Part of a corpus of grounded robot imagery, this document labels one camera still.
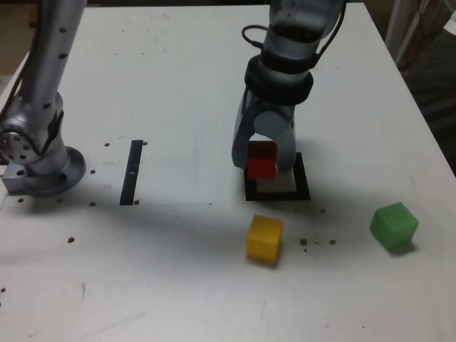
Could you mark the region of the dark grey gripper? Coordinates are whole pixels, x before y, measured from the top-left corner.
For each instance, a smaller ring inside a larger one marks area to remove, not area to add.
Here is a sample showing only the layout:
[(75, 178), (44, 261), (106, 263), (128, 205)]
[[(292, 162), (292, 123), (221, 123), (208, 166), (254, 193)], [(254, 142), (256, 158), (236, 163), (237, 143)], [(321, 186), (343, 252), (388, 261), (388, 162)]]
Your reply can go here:
[(232, 142), (234, 166), (241, 169), (247, 166), (249, 140), (254, 133), (258, 133), (275, 143), (276, 166), (279, 171), (291, 171), (296, 160), (296, 140), (288, 118), (293, 118), (294, 112), (294, 105), (266, 102), (246, 88), (234, 125)]

